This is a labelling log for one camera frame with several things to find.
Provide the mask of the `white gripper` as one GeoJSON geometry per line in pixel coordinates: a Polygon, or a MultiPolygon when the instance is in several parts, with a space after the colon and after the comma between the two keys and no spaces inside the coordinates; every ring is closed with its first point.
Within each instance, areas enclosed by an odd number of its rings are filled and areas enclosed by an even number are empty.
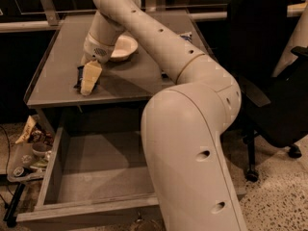
{"type": "Polygon", "coordinates": [[[114,49],[114,46],[102,44],[91,34],[87,34],[83,48],[84,56],[80,62],[80,65],[84,65],[80,90],[82,95],[91,94],[102,72],[101,64],[111,58],[114,49]]]}

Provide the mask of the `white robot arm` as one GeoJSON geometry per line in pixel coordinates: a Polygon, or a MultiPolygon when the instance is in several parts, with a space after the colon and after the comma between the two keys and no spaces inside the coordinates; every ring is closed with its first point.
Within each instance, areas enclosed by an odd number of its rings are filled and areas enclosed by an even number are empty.
{"type": "Polygon", "coordinates": [[[241,108],[237,81],[207,53],[141,10],[93,0],[84,61],[107,62],[128,31],[172,80],[141,118],[141,141],[167,231],[247,231],[220,143],[241,108]]]}

